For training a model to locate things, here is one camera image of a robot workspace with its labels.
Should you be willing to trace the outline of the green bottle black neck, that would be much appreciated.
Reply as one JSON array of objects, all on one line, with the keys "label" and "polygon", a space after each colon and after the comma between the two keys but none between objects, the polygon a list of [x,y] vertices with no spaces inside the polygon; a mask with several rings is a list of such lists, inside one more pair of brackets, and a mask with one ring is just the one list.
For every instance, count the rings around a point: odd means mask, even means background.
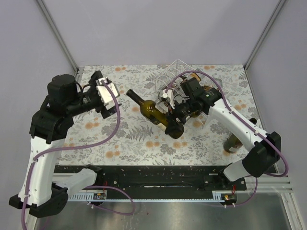
[{"label": "green bottle black neck", "polygon": [[155,107],[156,103],[154,101],[142,99],[132,89],[129,89],[126,92],[126,95],[139,105],[140,113],[145,118],[165,132],[169,120],[167,119],[166,114],[162,113]]}]

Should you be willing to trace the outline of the green bottle silver neck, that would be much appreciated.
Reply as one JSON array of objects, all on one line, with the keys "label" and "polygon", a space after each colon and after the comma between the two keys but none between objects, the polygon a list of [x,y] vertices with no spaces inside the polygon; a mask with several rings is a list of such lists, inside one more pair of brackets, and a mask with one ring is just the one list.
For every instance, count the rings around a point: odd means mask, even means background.
[{"label": "green bottle silver neck", "polygon": [[162,113],[172,112],[172,108],[168,105],[167,102],[162,102],[158,98],[157,106]]}]

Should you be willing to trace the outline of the clear square liquor bottle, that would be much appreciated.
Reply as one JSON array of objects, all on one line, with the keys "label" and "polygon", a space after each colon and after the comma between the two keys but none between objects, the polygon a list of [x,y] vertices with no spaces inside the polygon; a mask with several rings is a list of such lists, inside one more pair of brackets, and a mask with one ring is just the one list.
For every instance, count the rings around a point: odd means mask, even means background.
[{"label": "clear square liquor bottle", "polygon": [[199,76],[197,73],[194,73],[194,72],[193,72],[193,73],[183,74],[183,75],[181,76],[181,79],[182,79],[183,81],[188,81],[188,80],[190,80],[190,79],[192,79],[192,78],[196,79],[197,82],[200,82],[200,81],[201,81],[200,76]]}]

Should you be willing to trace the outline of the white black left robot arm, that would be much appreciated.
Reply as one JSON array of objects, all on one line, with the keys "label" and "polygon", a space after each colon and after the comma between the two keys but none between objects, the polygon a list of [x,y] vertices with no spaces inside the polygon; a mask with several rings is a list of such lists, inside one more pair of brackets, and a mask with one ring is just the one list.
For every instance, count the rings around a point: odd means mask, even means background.
[{"label": "white black left robot arm", "polygon": [[59,154],[64,146],[74,117],[95,110],[103,118],[119,114],[119,104],[108,107],[119,97],[115,83],[94,72],[84,90],[69,74],[57,75],[47,85],[47,96],[33,115],[30,125],[31,152],[24,184],[17,195],[10,198],[10,206],[36,218],[57,215],[68,199],[86,187],[99,189],[104,184],[103,171],[93,165],[64,182],[52,181]]}]

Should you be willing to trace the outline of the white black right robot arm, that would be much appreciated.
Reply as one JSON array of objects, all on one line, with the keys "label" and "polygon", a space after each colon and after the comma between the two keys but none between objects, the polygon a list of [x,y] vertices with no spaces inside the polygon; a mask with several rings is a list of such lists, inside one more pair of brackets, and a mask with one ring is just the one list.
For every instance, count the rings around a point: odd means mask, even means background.
[{"label": "white black right robot arm", "polygon": [[185,102],[176,103],[172,114],[182,119],[194,112],[202,111],[209,118],[222,123],[243,144],[248,154],[245,158],[231,163],[222,170],[218,184],[228,190],[236,180],[246,177],[260,177],[280,159],[281,137],[278,133],[257,127],[236,109],[230,106],[219,85],[205,90],[191,78],[180,85],[187,96]]}]

